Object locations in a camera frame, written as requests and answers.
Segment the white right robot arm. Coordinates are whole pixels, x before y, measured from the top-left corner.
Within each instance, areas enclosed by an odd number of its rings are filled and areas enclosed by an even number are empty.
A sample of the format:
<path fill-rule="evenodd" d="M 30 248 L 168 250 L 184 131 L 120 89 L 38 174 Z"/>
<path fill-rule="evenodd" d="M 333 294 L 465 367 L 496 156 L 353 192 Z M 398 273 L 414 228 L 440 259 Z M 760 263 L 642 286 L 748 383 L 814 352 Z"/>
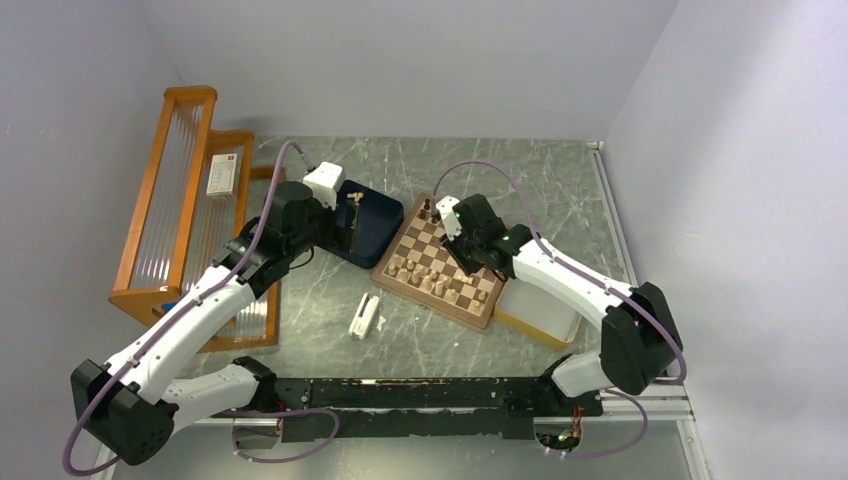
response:
<path fill-rule="evenodd" d="M 523 224 L 506 227 L 481 194 L 445 196 L 434 215 L 445 233 L 444 248 L 466 273 L 482 268 L 553 296 L 601 335 L 592 351 L 570 355 L 550 367 L 539 391 L 542 406 L 562 414 L 578 396 L 617 388 L 641 394 L 682 355 L 682 341 L 663 291 L 613 280 L 558 251 Z"/>

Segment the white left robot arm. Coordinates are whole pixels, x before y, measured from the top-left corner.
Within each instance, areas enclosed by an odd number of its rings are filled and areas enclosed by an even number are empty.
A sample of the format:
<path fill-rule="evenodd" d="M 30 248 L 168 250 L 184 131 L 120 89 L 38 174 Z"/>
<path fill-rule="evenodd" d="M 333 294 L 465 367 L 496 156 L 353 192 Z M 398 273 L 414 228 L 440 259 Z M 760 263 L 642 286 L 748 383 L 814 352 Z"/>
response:
<path fill-rule="evenodd" d="M 276 375 L 240 357 L 213 374 L 187 381 L 176 375 L 230 319 L 286 276 L 304 252 L 345 248 L 355 235 L 355 210 L 338 220 L 339 179 L 274 183 L 261 214 L 214 256 L 194 288 L 133 344 L 98 364 L 82 362 L 71 374 L 77 422 L 62 462 L 74 476 L 71 454 L 87 431 L 129 465 L 156 454 L 179 430 L 219 413 L 282 413 Z"/>

